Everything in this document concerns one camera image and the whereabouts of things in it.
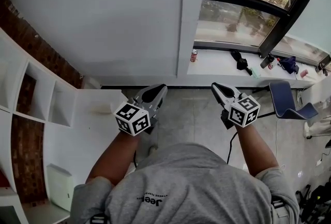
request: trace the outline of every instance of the window sill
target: window sill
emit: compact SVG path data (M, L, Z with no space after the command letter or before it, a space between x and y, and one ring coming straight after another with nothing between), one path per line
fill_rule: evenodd
M188 68L188 75L213 75L213 76L228 76L231 82L236 78L243 79L256 83L259 82L261 86L262 82L268 85L272 80L285 80L288 81L292 88L307 88L311 85L323 80L325 75L316 73L315 68L302 63L297 63L299 66L299 73L303 70L308 70L308 75L304 78L300 77L300 74L289 74L281 67L277 66L274 62L274 68L269 70L267 67L262 69L260 63L262 59L255 54L242 53L242 58L245 58L248 63L248 67L254 67L261 77L255 79L248 75L245 70L237 70L236 61L228 51L215 51L215 50L198 50L197 60L191 62Z

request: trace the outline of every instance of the red can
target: red can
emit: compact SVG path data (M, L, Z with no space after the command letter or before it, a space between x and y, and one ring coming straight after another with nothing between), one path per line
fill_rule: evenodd
M195 62L197 60L197 54L198 54L197 50L193 49L191 54L191 62Z

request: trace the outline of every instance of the concrete floor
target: concrete floor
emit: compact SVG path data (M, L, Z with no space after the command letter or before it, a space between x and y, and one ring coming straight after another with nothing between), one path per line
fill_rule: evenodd
M124 95L132 97L138 90L123 90ZM262 91L254 94L261 104L260 115L274 110L270 93ZM195 142L208 147L225 161L229 153L230 139L235 128L226 130L220 119L222 107L216 103L209 89L170 89L160 113L159 122L151 135L145 134L137 150L137 160L148 155L151 145L159 148L179 142ZM276 154L275 115L254 122L254 126L271 150ZM325 184L331 176L331 155L323 156L322 164L316 167L322 152L328 153L325 144L330 136L307 140L303 137L304 122L300 120L279 120L277 138L277 160L284 165L284 173L293 190L304 190L307 184L317 187ZM238 137L233 141L229 164L243 169L245 160Z

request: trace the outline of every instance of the small cup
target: small cup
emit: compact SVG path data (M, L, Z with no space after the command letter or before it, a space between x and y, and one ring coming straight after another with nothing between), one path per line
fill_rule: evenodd
M301 76L301 78L303 78L303 77L306 76L307 74L308 74L308 70L305 69L304 71L302 71L302 72L300 73L300 76Z

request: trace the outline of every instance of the window frame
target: window frame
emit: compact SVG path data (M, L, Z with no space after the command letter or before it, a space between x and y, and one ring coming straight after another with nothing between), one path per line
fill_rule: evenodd
M216 2L225 2L230 4L237 4L240 6L252 8L255 10L263 11L265 13L277 16L279 19L265 37L259 47L249 46L246 44L237 44L230 42L220 42L220 41L209 41L209 40L195 40L195 49L211 49L211 50L239 50L244 53L254 53L265 58L269 53L279 56L279 57L290 57L293 56L290 53L284 53L280 51L273 50L276 45L283 39L295 21L299 18L307 4L310 0L291 0L291 4L288 7L288 3L285 8L280 8L274 4L262 1L262 0L210 0ZM316 66L321 61L313 61L304 57L296 56L298 62L302 62L308 65Z

